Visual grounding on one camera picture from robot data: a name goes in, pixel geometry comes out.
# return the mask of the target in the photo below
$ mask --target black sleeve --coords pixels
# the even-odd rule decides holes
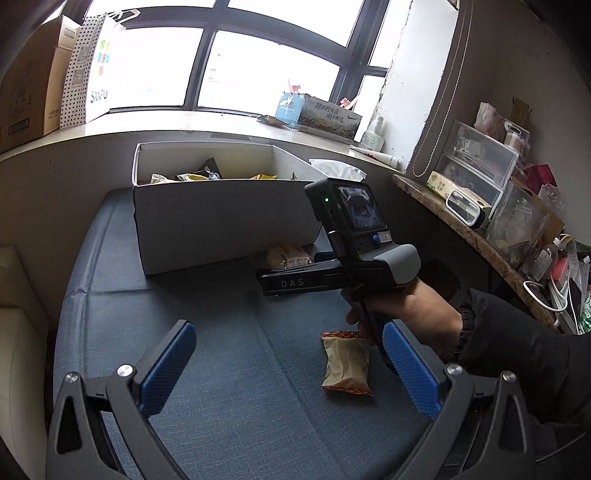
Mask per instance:
[[[591,428],[591,333],[561,335],[507,302],[471,290],[462,306],[473,330],[458,361],[473,375],[517,375],[528,409],[540,422]]]

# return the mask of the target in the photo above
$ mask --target white bottle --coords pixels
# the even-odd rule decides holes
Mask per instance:
[[[359,146],[366,148],[367,150],[373,150],[374,152],[379,152],[382,150],[384,139],[380,137],[380,135],[382,133],[383,123],[384,117],[381,115],[376,115],[373,121],[369,124],[368,129],[363,132]]]

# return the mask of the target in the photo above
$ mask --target person's arm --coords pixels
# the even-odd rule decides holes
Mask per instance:
[[[366,303],[400,318],[445,362],[456,359],[473,375],[514,372],[539,421],[591,427],[591,335],[559,335],[493,295],[471,290],[469,297],[462,315],[418,280],[404,294],[382,294]],[[356,321],[349,312],[347,322]],[[370,336],[365,328],[359,325]]]

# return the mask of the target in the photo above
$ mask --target human hand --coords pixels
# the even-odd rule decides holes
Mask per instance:
[[[448,304],[439,294],[416,279],[403,292],[392,291],[365,299],[371,312],[381,312],[391,318],[401,319],[417,339],[430,346],[444,361],[451,360],[454,348],[460,339],[462,315]],[[358,324],[359,333],[375,343],[370,325],[359,322],[354,310],[347,313],[350,325]]]

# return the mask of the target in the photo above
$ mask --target window frame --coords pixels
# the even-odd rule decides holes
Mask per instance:
[[[82,24],[91,3],[92,0],[67,0],[61,14]],[[353,99],[359,93],[364,76],[386,76],[388,69],[370,66],[369,60],[377,42],[389,0],[363,0],[346,47],[298,25],[231,8],[228,7],[228,3],[229,0],[216,0],[211,8],[173,6],[138,8],[141,13],[127,20],[125,28],[131,30],[133,28],[193,27],[202,28],[203,34],[193,60],[183,105],[129,106],[113,108],[110,111],[185,110],[259,115],[255,112],[198,106],[207,61],[218,31],[250,35],[272,41],[338,65],[339,73],[329,98],[332,103],[338,104],[342,98]]]

